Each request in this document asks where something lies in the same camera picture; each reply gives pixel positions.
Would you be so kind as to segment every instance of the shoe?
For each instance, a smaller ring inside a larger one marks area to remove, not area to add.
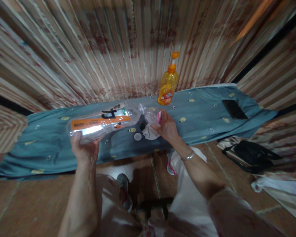
[[[174,149],[167,150],[167,156],[168,156],[168,165],[167,165],[167,171],[170,175],[177,175],[174,169],[172,169],[170,162],[171,162],[171,156],[175,152]]]
[[[119,188],[121,190],[124,190],[125,192],[125,195],[126,195],[126,200],[124,201],[124,203],[122,204],[125,209],[128,211],[128,212],[131,212],[132,208],[133,208],[133,201],[131,199],[131,197],[129,196],[129,193],[128,193],[128,178],[126,175],[124,174],[119,174],[117,176],[117,182],[119,184]]]

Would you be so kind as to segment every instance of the striped curtain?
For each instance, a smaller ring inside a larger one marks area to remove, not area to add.
[[[0,95],[33,112],[154,95],[173,51],[177,90],[230,82],[296,13],[270,1],[234,43],[262,2],[0,0]]]
[[[0,154],[12,149],[26,125],[25,116],[0,106]]]
[[[238,83],[244,93],[267,109],[296,103],[296,27]],[[283,157],[265,173],[275,179],[296,180],[296,111],[264,124],[250,141]]]

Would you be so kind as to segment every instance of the tiled floor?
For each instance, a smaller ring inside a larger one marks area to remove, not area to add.
[[[216,142],[196,145],[207,157],[209,166],[238,195],[248,201],[252,208],[276,225],[288,236],[296,236],[296,218],[282,208],[265,192],[251,189],[251,175],[243,172],[221,154]],[[167,156],[164,151],[108,162],[97,166],[98,173],[114,178],[125,173],[134,205],[148,200],[174,197],[177,177],[166,171]],[[0,236],[56,236],[68,201],[73,175],[57,179],[36,181],[0,180]],[[138,220],[144,213],[132,212]],[[154,210],[152,216],[162,212]]]

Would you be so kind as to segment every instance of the black bag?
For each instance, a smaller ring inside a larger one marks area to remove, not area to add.
[[[234,148],[234,152],[240,159],[244,160],[246,163],[250,164],[251,167],[246,167],[239,163],[236,159],[230,157],[227,151]],[[232,160],[236,165],[248,173],[257,174],[263,170],[271,168],[273,166],[270,160],[279,160],[281,157],[278,154],[262,147],[259,144],[241,141],[239,144],[232,145],[223,150],[223,154]]]

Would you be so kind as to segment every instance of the hand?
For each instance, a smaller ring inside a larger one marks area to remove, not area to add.
[[[161,111],[161,126],[151,125],[170,144],[180,138],[173,118],[163,109]]]
[[[81,145],[82,133],[75,132],[71,137],[71,149],[77,158],[78,167],[95,164],[98,159],[99,145],[103,137],[98,138],[88,144]]]

